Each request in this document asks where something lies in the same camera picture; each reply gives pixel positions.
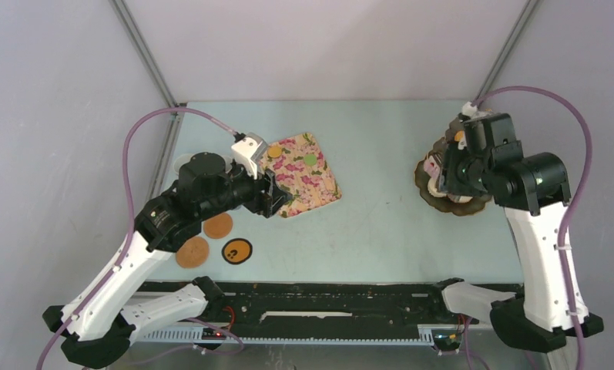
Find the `white donut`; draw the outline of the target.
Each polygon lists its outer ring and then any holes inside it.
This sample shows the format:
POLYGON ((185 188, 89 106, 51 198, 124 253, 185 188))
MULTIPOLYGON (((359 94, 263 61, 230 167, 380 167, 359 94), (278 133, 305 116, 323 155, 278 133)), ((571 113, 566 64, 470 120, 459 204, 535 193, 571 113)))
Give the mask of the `white donut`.
POLYGON ((437 180, 434 178, 430 178, 427 182, 427 190, 432 197, 442 198, 447 197, 446 193, 441 192, 437 187, 437 180))

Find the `three tier black cake stand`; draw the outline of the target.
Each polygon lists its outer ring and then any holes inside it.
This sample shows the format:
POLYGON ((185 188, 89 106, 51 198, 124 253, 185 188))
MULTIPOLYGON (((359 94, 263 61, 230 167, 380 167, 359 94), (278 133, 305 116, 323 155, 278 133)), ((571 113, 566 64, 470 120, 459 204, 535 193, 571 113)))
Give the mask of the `three tier black cake stand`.
POLYGON ((414 183, 420 197, 437 211, 457 217, 477 214, 492 200, 490 195, 458 189, 453 160, 465 148, 463 122, 469 119, 459 113, 414 169, 414 183))

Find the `orange round biscuit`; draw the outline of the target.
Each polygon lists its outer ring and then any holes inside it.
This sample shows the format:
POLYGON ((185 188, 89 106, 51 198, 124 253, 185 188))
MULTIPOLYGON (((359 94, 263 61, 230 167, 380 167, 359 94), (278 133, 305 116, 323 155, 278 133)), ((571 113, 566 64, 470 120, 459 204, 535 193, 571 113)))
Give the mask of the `orange round biscuit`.
POLYGON ((464 131, 458 131, 455 135, 454 135, 454 141, 457 143, 463 143, 465 141, 465 132, 464 131))

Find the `floral rectangular tray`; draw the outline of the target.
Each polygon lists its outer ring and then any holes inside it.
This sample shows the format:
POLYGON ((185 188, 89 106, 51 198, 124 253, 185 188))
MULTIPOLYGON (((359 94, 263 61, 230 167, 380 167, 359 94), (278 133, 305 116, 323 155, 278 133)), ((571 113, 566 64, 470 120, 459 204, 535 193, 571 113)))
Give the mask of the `floral rectangular tray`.
POLYGON ((271 146, 280 146, 283 153, 275 159, 266 153, 262 165, 275 172, 280 187, 293 195, 292 201, 280 208, 281 217, 295 217, 342 198, 332 168, 312 133, 288 137, 271 143, 271 146), (309 153, 317 155, 317 165, 304 164, 303 158, 309 153))

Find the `green round biscuit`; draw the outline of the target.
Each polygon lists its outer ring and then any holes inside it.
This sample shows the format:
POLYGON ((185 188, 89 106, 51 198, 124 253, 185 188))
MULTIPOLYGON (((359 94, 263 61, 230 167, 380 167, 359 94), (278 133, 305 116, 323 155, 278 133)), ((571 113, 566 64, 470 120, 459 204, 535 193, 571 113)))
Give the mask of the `green round biscuit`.
POLYGON ((312 167, 317 165, 318 158, 317 155, 309 153, 304 156, 303 161, 306 166, 312 167))

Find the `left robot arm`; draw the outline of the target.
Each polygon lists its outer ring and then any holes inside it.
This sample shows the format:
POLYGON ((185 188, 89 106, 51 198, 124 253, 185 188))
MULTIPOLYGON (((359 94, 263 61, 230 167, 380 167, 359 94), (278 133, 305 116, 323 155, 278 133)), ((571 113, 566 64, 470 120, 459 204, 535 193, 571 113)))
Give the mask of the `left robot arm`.
POLYGON ((163 262, 215 216, 245 207, 272 217, 290 200, 274 172, 254 175, 215 153, 198 153, 181 166, 172 186, 151 199, 133 221, 123 245, 94 281, 72 302, 53 305, 43 319, 62 338, 74 364, 100 369, 118 360, 144 335, 188 318, 218 319, 224 295, 208 277, 142 304, 129 299, 163 262))

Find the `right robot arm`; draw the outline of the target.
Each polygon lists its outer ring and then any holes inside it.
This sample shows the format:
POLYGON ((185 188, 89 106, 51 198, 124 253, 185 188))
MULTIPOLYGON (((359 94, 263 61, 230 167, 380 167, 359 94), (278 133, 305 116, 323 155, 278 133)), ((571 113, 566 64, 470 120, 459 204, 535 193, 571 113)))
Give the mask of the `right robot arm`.
POLYGON ((469 200, 490 197, 503 209, 524 290, 493 291, 451 278, 428 301, 434 320, 459 314, 486 321, 508 347, 538 353, 604 329, 582 301, 569 239, 561 233, 571 198, 565 165, 552 153, 525 156, 508 114, 460 114, 450 124, 438 189, 469 200))

